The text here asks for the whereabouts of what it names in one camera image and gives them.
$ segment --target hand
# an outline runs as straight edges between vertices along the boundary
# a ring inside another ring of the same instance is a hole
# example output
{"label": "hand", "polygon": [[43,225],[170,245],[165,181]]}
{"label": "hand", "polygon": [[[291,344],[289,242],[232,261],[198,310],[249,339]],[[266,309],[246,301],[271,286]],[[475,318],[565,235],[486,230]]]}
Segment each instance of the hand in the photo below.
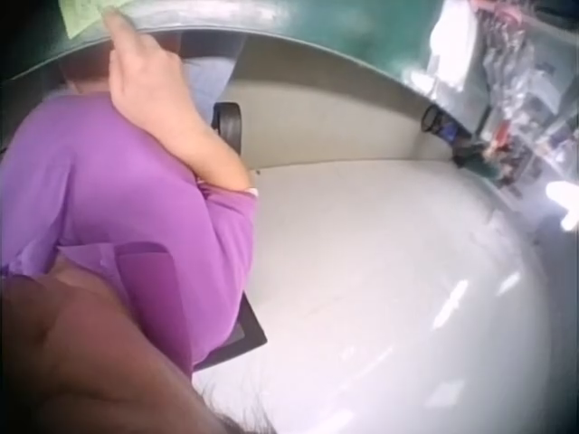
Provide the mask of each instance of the hand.
{"label": "hand", "polygon": [[138,33],[115,9],[103,14],[113,42],[109,87],[112,103],[126,119],[155,137],[172,154],[180,130],[203,125],[185,81],[178,55]]}

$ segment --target chair wheel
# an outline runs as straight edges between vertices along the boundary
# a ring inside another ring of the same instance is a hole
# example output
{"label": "chair wheel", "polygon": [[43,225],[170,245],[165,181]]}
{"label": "chair wheel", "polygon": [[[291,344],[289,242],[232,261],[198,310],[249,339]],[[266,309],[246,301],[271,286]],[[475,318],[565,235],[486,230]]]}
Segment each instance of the chair wheel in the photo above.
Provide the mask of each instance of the chair wheel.
{"label": "chair wheel", "polygon": [[211,127],[237,153],[242,153],[242,110],[234,102],[218,102],[214,105]]}

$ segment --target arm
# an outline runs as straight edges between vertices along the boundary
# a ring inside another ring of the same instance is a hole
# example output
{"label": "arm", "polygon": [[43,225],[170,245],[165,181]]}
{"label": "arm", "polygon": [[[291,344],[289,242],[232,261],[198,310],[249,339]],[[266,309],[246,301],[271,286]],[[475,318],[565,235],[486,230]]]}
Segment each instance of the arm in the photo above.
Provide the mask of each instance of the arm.
{"label": "arm", "polygon": [[181,129],[161,139],[164,148],[210,185],[234,192],[251,188],[249,173],[235,151],[197,113],[189,117]]}
{"label": "arm", "polygon": [[115,108],[208,184],[230,191],[250,188],[240,157],[197,113],[179,56],[138,33],[118,12],[107,11],[104,21],[114,46],[109,86]]}

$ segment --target black wheel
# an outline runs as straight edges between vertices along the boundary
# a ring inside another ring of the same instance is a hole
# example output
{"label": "black wheel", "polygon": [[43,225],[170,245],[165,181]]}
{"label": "black wheel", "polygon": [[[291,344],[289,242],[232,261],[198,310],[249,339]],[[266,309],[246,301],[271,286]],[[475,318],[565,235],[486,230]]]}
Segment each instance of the black wheel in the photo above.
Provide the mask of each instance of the black wheel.
{"label": "black wheel", "polygon": [[234,102],[214,105],[212,128],[237,154],[242,153],[242,110]]}
{"label": "black wheel", "polygon": [[435,105],[430,105],[422,115],[420,128],[424,133],[437,133],[440,127],[441,111]]}

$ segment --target purple shirt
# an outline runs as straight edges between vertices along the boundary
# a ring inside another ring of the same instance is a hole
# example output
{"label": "purple shirt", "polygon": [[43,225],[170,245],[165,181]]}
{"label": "purple shirt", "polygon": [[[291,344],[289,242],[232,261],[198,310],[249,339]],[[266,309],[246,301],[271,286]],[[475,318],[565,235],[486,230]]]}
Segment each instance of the purple shirt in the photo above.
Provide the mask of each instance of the purple shirt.
{"label": "purple shirt", "polygon": [[60,252],[106,279],[186,373],[227,339],[252,262],[253,194],[198,184],[104,94],[42,103],[0,176],[3,274],[42,274]]}

